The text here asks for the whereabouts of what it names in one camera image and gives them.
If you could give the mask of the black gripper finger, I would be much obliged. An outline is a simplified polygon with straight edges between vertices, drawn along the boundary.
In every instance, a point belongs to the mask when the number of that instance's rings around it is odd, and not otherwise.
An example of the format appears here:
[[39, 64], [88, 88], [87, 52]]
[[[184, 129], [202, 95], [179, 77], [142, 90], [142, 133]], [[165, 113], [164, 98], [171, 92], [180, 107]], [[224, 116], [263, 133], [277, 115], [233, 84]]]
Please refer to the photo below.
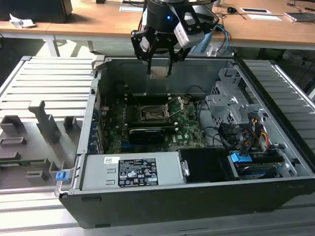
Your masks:
[[181, 48], [178, 52], [174, 51], [174, 48], [169, 50], [169, 65], [168, 65], [168, 75], [171, 75], [172, 66], [174, 63], [179, 61], [184, 61], [189, 53], [189, 48]]
[[136, 57], [147, 63], [146, 74], [150, 75], [152, 58], [158, 48], [158, 38], [152, 31], [132, 31], [131, 42]]

